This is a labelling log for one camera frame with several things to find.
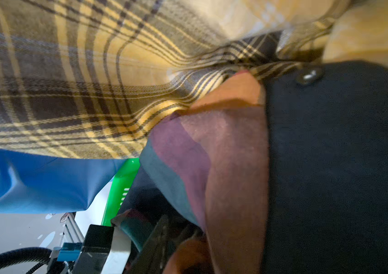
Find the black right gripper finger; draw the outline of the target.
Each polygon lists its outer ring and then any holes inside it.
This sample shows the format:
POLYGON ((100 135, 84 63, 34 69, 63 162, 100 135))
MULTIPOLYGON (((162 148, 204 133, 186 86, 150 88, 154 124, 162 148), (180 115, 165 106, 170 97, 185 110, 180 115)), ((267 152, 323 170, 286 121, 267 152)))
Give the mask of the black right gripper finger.
POLYGON ((158 221, 143 249, 133 261, 129 274, 162 274, 167 261, 169 218, 158 221))

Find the green plastic mesh basket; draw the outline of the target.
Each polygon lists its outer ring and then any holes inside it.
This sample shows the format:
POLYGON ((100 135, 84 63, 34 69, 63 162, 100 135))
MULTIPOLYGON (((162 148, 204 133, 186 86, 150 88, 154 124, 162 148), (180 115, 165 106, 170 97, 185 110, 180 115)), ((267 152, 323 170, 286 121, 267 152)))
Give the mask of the green plastic mesh basket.
POLYGON ((117 215, 123 204, 139 171, 139 167, 140 161, 138 158, 128 159, 113 177, 106 208, 101 221, 102 226, 111 226, 111 220, 117 215))

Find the dark multicolour plaid shirt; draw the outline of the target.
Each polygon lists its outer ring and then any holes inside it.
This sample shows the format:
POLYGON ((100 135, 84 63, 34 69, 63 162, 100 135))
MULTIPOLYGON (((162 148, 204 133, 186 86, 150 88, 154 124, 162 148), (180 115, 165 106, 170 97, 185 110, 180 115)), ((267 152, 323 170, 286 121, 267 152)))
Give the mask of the dark multicolour plaid shirt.
POLYGON ((237 73, 151 131, 116 224, 202 230, 164 272, 388 274, 388 69, 237 73))

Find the light blue shirt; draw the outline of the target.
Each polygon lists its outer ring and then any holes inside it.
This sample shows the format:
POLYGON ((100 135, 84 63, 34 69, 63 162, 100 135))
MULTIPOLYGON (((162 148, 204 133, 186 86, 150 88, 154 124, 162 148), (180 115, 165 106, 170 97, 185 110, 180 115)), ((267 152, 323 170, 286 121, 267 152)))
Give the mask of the light blue shirt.
POLYGON ((123 163, 0 150, 0 213, 84 211, 123 163))

